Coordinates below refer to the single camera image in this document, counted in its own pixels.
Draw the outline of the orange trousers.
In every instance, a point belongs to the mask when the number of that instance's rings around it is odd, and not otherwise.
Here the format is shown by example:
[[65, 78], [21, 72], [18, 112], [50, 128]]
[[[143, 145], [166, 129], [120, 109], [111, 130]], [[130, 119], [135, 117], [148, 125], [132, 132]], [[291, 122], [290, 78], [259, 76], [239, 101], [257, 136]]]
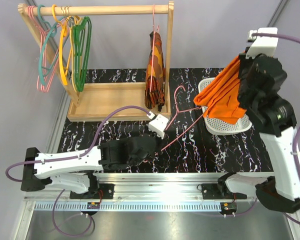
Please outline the orange trousers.
[[246, 110], [240, 107], [240, 58], [236, 56], [193, 100], [197, 106], [206, 107], [203, 117], [215, 118], [236, 124]]

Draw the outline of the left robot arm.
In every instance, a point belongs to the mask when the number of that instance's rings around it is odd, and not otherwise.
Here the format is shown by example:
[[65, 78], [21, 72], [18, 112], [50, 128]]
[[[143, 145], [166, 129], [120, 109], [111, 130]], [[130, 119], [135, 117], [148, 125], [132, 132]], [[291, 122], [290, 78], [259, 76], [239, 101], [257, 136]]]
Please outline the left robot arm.
[[92, 199], [99, 191], [94, 171], [118, 171], [139, 166], [155, 156], [162, 140], [153, 133], [109, 140], [91, 150], [48, 154], [35, 147], [28, 148], [20, 189], [37, 192], [51, 186]]

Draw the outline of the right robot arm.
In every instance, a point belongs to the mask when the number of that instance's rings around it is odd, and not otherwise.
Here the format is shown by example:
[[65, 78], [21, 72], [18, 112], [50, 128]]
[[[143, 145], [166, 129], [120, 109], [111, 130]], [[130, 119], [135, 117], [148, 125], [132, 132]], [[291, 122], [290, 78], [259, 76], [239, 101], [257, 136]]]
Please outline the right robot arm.
[[271, 211], [293, 214], [300, 210], [300, 157], [297, 120], [293, 106], [279, 94], [287, 78], [277, 58], [260, 53], [239, 54], [239, 106], [259, 132], [273, 169], [267, 177], [230, 172], [218, 179], [217, 193], [255, 197]]

